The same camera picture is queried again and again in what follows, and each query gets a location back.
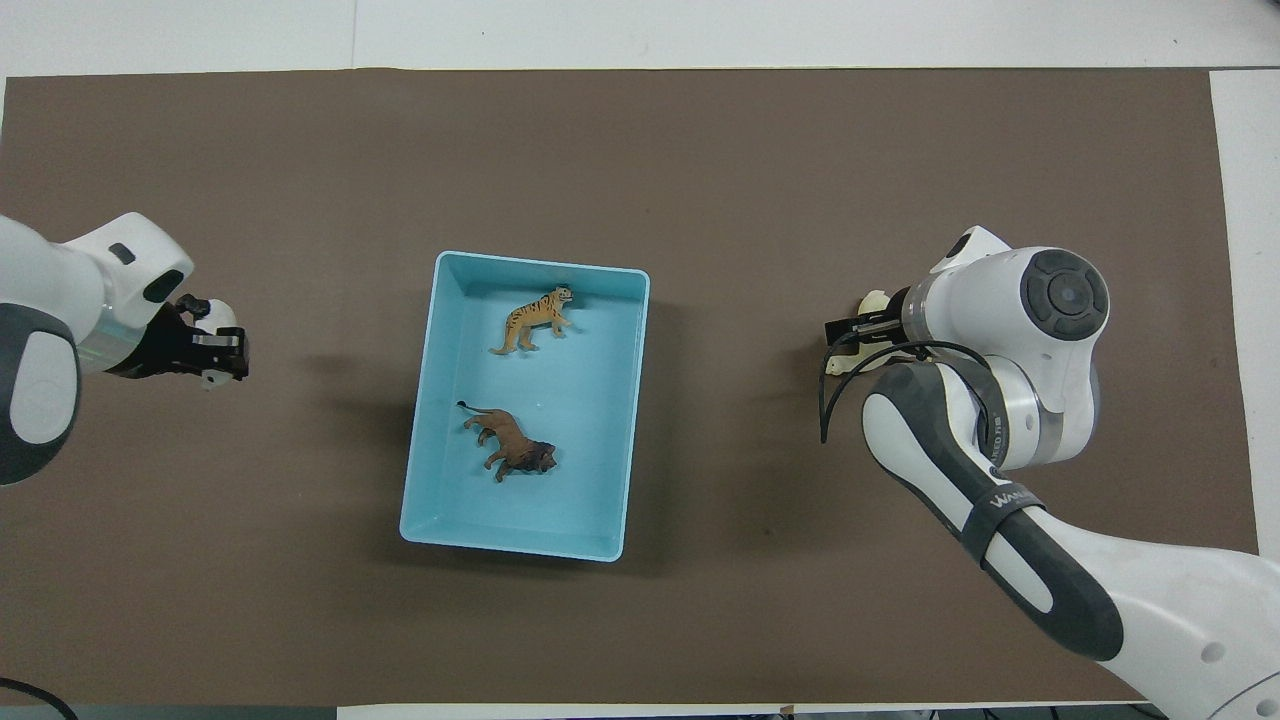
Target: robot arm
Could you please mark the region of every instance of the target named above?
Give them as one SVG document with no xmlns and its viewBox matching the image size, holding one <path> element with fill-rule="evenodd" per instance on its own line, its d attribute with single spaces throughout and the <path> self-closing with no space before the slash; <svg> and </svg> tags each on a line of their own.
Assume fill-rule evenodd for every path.
<svg viewBox="0 0 1280 720">
<path fill-rule="evenodd" d="M 0 217 L 0 486 L 61 448 L 82 374 L 192 373 L 206 388 L 248 374 L 230 307 L 191 296 L 166 302 L 193 264 L 137 213 L 61 245 Z"/>
<path fill-rule="evenodd" d="M 969 258 L 966 241 L 978 246 Z M 957 246 L 900 293 L 900 340 L 957 342 L 989 369 L 943 354 L 883 370 L 863 404 L 877 462 L 1048 635 L 1170 717 L 1280 712 L 1280 565 L 1091 533 L 1002 474 L 1071 457 L 1092 433 L 1101 275 L 1065 251 L 1009 250 L 982 228 Z"/>
</svg>

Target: blue plastic tray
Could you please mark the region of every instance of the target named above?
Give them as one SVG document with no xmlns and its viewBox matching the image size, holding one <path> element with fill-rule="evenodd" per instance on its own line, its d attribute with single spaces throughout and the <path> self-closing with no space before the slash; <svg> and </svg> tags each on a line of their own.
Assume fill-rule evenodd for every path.
<svg viewBox="0 0 1280 720">
<path fill-rule="evenodd" d="M 493 355 L 507 314 L 567 284 L 572 327 L 534 329 L 536 351 Z M 442 252 L 435 261 L 417 406 L 401 507 L 413 542 L 613 561 L 622 555 L 640 395 L 649 275 Z M 513 470 L 502 483 L 476 446 L 472 413 L 500 407 L 532 439 L 556 446 L 547 473 Z"/>
</svg>

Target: brown paper mat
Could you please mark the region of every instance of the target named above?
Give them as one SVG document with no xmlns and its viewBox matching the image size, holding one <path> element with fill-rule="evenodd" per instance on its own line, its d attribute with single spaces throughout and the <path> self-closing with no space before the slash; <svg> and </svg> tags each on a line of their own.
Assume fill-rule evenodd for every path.
<svg viewBox="0 0 1280 720">
<path fill-rule="evenodd" d="M 10 79 L 0 213 L 138 210 L 252 377 L 86 382 L 0 489 L 0 673 L 73 702 L 1124 700 L 879 471 L 817 442 L 824 320 L 966 227 L 1110 282 L 1068 521 L 1256 548 L 1202 72 L 353 70 Z M 653 277 L 614 565 L 397 532 L 433 260 Z"/>
</svg>

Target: toy tiger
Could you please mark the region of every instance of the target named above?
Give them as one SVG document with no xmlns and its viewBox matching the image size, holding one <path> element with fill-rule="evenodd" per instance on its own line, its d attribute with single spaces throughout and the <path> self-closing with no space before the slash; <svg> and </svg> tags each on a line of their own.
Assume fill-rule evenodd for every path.
<svg viewBox="0 0 1280 720">
<path fill-rule="evenodd" d="M 521 305 L 507 315 L 507 333 L 503 337 L 502 347 L 492 347 L 489 352 L 494 355 L 506 355 L 516 348 L 516 340 L 518 336 L 520 347 L 522 350 L 538 350 L 538 346 L 529 341 L 529 337 L 534 332 L 534 325 L 543 325 L 547 323 L 552 324 L 552 334 L 556 337 L 564 337 L 561 332 L 562 327 L 570 327 L 570 323 L 561 314 L 564 304 L 573 300 L 573 291 L 568 286 L 557 286 L 556 290 L 548 292 L 540 299 L 530 302 L 529 305 Z"/>
</svg>

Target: animal figurine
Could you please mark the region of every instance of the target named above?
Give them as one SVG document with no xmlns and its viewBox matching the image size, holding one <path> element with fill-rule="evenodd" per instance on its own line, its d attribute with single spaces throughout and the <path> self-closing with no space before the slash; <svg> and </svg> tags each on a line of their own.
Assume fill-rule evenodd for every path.
<svg viewBox="0 0 1280 720">
<path fill-rule="evenodd" d="M 483 446 L 484 441 L 498 436 L 498 452 L 494 452 L 484 461 L 484 469 L 493 468 L 494 461 L 502 459 L 502 466 L 498 468 L 497 477 L 499 483 L 512 470 L 538 470 L 539 473 L 545 473 L 556 466 L 556 459 L 552 456 L 556 452 L 556 446 L 525 437 L 525 433 L 520 432 L 520 425 L 516 424 L 516 419 L 511 416 L 511 413 L 498 410 L 497 407 L 488 410 L 471 407 L 461 400 L 458 401 L 458 407 L 479 413 L 479 415 L 467 418 L 467 421 L 462 423 L 463 428 L 470 428 L 472 424 L 480 425 L 480 437 L 476 438 L 476 445 Z"/>
<path fill-rule="evenodd" d="M 570 327 L 573 323 L 566 320 L 561 310 L 570 300 L 573 300 L 573 291 L 568 286 L 562 284 L 556 286 L 556 290 L 529 305 L 516 307 L 507 315 L 507 333 L 503 336 L 502 347 L 492 347 L 489 352 L 507 355 L 516 348 L 517 336 L 520 337 L 520 347 L 524 350 L 538 350 L 538 346 L 529 341 L 529 337 L 534 332 L 534 325 L 550 323 L 552 334 L 564 337 L 561 327 Z"/>
</svg>

